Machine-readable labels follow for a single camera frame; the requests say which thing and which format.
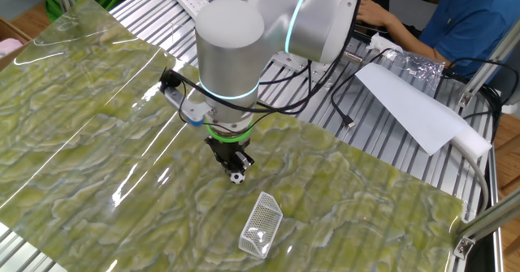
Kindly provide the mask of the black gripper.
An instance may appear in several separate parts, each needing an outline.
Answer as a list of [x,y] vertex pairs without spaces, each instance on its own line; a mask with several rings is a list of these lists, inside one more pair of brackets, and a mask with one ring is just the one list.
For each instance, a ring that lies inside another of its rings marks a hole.
[[245,148],[250,143],[250,138],[238,142],[228,143],[209,136],[205,138],[205,142],[210,146],[217,162],[219,162],[224,170],[228,173],[232,173],[236,170],[232,163],[232,154],[235,154],[237,157],[240,172],[245,172],[254,164],[254,160],[244,152]]

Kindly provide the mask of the bystander left hand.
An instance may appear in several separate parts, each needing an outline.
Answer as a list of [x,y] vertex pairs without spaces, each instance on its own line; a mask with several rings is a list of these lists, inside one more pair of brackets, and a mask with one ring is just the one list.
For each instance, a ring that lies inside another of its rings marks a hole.
[[361,0],[357,12],[357,21],[385,28],[400,23],[395,15],[372,0]]

